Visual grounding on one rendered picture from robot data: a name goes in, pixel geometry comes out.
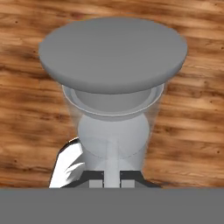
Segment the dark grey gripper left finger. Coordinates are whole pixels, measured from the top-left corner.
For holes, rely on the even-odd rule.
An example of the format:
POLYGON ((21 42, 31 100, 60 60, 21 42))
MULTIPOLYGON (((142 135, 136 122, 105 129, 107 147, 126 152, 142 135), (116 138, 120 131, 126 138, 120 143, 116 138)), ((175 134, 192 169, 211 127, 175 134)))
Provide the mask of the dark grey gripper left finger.
POLYGON ((102 171, 84 171, 80 178, 68 184, 68 187, 103 188, 104 174, 102 171))

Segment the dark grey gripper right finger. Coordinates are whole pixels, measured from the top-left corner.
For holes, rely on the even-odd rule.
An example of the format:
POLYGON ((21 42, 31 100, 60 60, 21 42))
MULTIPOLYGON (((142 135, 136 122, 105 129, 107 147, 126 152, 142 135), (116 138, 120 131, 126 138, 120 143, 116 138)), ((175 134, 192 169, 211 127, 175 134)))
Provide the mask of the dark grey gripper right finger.
POLYGON ((140 171, 120 171, 121 188, 151 187, 160 188, 160 185, 147 181, 140 171))

